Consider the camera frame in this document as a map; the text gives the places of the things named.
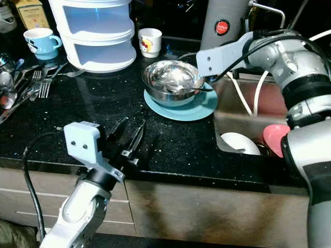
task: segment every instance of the gray robot arm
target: gray robot arm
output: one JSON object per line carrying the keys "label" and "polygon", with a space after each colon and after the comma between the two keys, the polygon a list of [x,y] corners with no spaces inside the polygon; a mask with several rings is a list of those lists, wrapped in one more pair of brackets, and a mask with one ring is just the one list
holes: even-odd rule
{"label": "gray robot arm", "polygon": [[[237,42],[197,53],[199,74],[221,74],[244,53],[286,32]],[[331,247],[331,82],[321,57],[297,39],[279,40],[252,53],[235,68],[262,67],[282,90],[291,131],[282,140],[289,166],[307,183],[309,247]]]}
{"label": "gray robot arm", "polygon": [[88,246],[106,215],[110,192],[125,178],[122,170],[138,163],[133,155],[142,141],[145,121],[137,128],[128,147],[118,142],[126,125],[127,118],[124,118],[107,139],[104,129],[95,123],[73,122],[64,127],[68,154],[82,162],[88,172],[63,202],[58,219],[43,239],[41,248]]}

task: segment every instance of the white plastic drawer container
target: white plastic drawer container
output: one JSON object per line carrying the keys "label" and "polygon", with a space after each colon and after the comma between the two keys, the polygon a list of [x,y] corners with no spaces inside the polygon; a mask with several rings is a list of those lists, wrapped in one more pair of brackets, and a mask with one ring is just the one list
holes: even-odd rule
{"label": "white plastic drawer container", "polygon": [[130,1],[103,1],[103,5],[100,2],[50,0],[58,31],[84,41],[117,40],[119,43],[131,38],[134,24],[129,16]]}
{"label": "white plastic drawer container", "polygon": [[61,36],[69,62],[79,69],[95,73],[107,73],[122,70],[131,65],[136,51],[131,40],[104,46],[77,44],[74,40]]}

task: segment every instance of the stainless steel sink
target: stainless steel sink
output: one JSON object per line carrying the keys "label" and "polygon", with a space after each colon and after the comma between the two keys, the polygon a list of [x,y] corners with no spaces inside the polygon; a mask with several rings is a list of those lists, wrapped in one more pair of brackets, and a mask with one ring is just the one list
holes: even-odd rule
{"label": "stainless steel sink", "polygon": [[[240,79],[237,80],[252,110],[259,78],[251,74],[240,74]],[[218,107],[214,111],[216,140],[219,140],[219,134],[236,132],[256,143],[262,143],[262,132],[266,126],[286,124],[287,109],[280,88],[272,77],[267,77],[261,88],[257,117],[247,114],[232,81],[227,76],[216,83],[215,91],[218,95]]]}

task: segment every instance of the bottle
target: bottle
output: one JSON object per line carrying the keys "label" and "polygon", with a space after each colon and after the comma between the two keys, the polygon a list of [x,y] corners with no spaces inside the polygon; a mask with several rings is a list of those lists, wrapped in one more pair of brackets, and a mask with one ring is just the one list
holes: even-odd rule
{"label": "bottle", "polygon": [[17,22],[7,0],[0,0],[0,33],[8,33],[17,27]]}

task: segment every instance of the black cable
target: black cable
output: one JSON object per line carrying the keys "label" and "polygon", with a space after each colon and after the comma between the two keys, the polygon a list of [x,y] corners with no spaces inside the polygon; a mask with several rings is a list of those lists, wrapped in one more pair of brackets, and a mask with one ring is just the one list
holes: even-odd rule
{"label": "black cable", "polygon": [[48,132],[48,133],[43,133],[39,136],[37,136],[35,139],[33,139],[24,149],[23,156],[22,156],[22,169],[24,171],[24,178],[26,185],[30,191],[30,195],[32,197],[32,201],[35,205],[35,209],[37,212],[37,219],[38,219],[38,230],[40,232],[40,241],[42,241],[45,237],[45,227],[44,227],[44,222],[43,222],[43,217],[42,217],[42,212],[41,212],[41,207],[40,203],[36,194],[36,191],[32,185],[30,175],[29,175],[29,170],[27,167],[27,156],[29,155],[31,149],[35,145],[36,142],[38,142],[40,139],[45,138],[46,136],[55,136],[55,132]]}
{"label": "black cable", "polygon": [[283,33],[286,33],[286,32],[291,32],[291,33],[294,33],[296,35],[300,35],[300,33],[298,31],[295,31],[293,29],[288,29],[288,28],[282,28],[282,29],[267,31],[267,34],[268,35],[279,35],[279,34],[283,34]]}
{"label": "black cable", "polygon": [[249,55],[251,55],[252,53],[258,51],[259,49],[280,41],[280,40],[300,40],[305,42],[307,45],[309,45],[318,55],[320,55],[324,61],[324,65],[326,67],[327,73],[328,73],[328,77],[331,78],[331,70],[330,70],[330,65],[328,63],[327,57],[324,54],[324,52],[322,51],[322,49],[315,44],[314,42],[310,41],[309,39],[302,37],[302,36],[281,36],[281,37],[277,37],[277,38],[272,38],[262,44],[257,45],[255,48],[253,48],[252,50],[250,50],[249,52],[247,52],[246,54],[244,54],[243,56],[241,56],[239,59],[237,59],[235,62],[233,62],[230,66],[228,66],[224,72],[222,72],[220,75],[218,75],[218,77],[216,79],[214,79],[212,82],[215,82],[217,80],[220,80],[228,71],[230,71],[234,66],[236,66],[237,64],[239,64],[242,60],[244,60],[245,58],[247,58]]}

